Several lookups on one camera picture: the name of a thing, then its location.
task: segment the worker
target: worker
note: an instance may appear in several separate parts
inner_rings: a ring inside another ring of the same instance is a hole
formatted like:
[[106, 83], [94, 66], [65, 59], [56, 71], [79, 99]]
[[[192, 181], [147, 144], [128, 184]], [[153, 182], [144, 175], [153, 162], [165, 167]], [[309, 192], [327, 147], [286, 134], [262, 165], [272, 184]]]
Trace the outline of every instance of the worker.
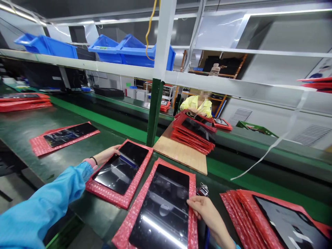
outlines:
[[188, 97], [180, 105], [180, 110], [183, 111], [187, 109], [200, 116], [211, 118], [212, 102], [209, 100], [209, 95], [208, 91], [201, 90], [199, 95]]
[[[49, 228], [66, 214], [71, 202], [81, 197], [85, 183], [98, 165], [105, 163], [114, 154], [120, 155], [119, 147], [120, 145], [110, 147], [84, 159], [76, 167], [67, 168], [27, 201], [4, 212], [0, 216], [0, 248], [45, 248], [43, 239]], [[205, 221], [219, 246], [223, 249], [235, 249], [235, 243], [209, 198], [194, 196], [187, 203], [194, 209], [196, 216]]]

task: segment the white strap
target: white strap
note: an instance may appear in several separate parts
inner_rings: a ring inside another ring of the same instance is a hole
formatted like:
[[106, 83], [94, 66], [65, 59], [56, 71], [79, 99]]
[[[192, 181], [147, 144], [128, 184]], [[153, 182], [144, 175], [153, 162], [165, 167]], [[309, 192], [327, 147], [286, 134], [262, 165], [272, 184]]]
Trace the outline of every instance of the white strap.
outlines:
[[264, 157], [268, 154], [268, 152], [270, 150], [272, 150], [272, 148], [276, 147], [288, 134], [289, 132], [291, 131], [295, 121], [296, 121], [296, 118], [297, 118], [297, 115], [298, 113], [300, 112], [300, 110], [302, 109], [304, 103], [305, 103], [305, 100], [307, 99], [308, 97], [308, 94], [309, 94], [309, 91], [303, 91], [302, 93], [302, 97], [301, 97], [301, 100], [300, 102], [298, 103], [296, 109], [293, 111], [292, 113], [292, 116], [290, 117], [289, 119], [289, 122], [288, 122], [288, 125], [287, 125], [287, 130], [286, 130], [286, 133], [284, 133], [283, 135], [281, 135], [271, 146], [270, 148], [267, 150], [267, 152], [265, 153], [265, 155], [258, 160], [258, 162], [256, 162], [253, 166], [251, 166], [249, 169], [247, 169], [245, 172], [243, 172], [241, 175], [237, 176], [237, 177], [234, 177], [234, 178], [231, 178], [231, 181], [232, 180], [235, 180], [241, 176], [243, 176], [244, 174], [246, 174], [249, 170], [251, 170], [256, 164], [260, 163]]

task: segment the blue sleeve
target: blue sleeve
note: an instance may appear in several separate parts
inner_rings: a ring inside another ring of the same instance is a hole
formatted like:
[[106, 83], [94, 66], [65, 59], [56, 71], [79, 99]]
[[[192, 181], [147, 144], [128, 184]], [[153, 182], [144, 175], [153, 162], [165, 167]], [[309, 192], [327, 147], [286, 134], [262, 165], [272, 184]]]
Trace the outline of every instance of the blue sleeve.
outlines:
[[0, 216], [0, 248], [45, 248], [49, 228], [81, 197], [93, 173], [88, 162], [67, 168], [53, 182], [36, 191], [27, 201]]

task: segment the white pole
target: white pole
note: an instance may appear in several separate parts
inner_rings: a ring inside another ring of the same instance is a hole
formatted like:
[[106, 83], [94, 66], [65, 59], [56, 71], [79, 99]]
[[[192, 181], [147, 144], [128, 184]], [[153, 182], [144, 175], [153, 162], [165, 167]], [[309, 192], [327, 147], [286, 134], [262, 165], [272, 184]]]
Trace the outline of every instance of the white pole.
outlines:
[[161, 1], [153, 78], [164, 80], [172, 37], [176, 0]]

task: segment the black screen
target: black screen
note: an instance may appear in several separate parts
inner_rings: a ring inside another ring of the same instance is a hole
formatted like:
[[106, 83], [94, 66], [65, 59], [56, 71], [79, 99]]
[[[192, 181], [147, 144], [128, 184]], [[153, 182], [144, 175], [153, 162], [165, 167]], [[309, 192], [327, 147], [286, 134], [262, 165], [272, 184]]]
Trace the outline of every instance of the black screen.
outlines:
[[168, 100], [162, 100], [162, 105], [167, 105], [168, 104]]
[[84, 123], [68, 129], [58, 131], [53, 134], [45, 135], [44, 138], [51, 147], [55, 147], [67, 143], [76, 138], [79, 138], [81, 136], [84, 136], [86, 134], [89, 134], [96, 130], [97, 128], [94, 127], [93, 125], [89, 123]]
[[264, 198], [253, 197], [284, 248], [331, 248], [331, 241], [303, 213]]
[[222, 120], [222, 119], [220, 119], [220, 118], [213, 118], [215, 121], [216, 121], [216, 123], [218, 123], [218, 124], [221, 124], [221, 125], [224, 125], [224, 126], [228, 126], [228, 124], [224, 121], [224, 120]]
[[204, 128], [203, 126], [201, 126], [199, 123], [195, 122], [194, 120], [186, 118], [183, 121], [182, 126], [191, 130], [192, 132], [194, 132], [198, 136], [206, 139], [207, 141], [215, 143], [214, 133], [212, 131]]
[[29, 98], [39, 98], [37, 94], [4, 94], [0, 95], [0, 99], [29, 99]]
[[158, 165], [129, 242], [137, 248], [188, 246], [189, 176]]
[[126, 142], [120, 154], [112, 156], [94, 176], [94, 180], [124, 195], [149, 150]]
[[206, 126], [212, 126], [212, 123], [210, 123], [209, 121], [205, 120], [204, 118], [202, 118], [201, 116], [197, 115], [197, 114], [192, 114], [192, 112], [187, 112], [186, 113], [189, 117], [197, 120], [198, 122], [201, 122], [203, 124], [205, 124]]

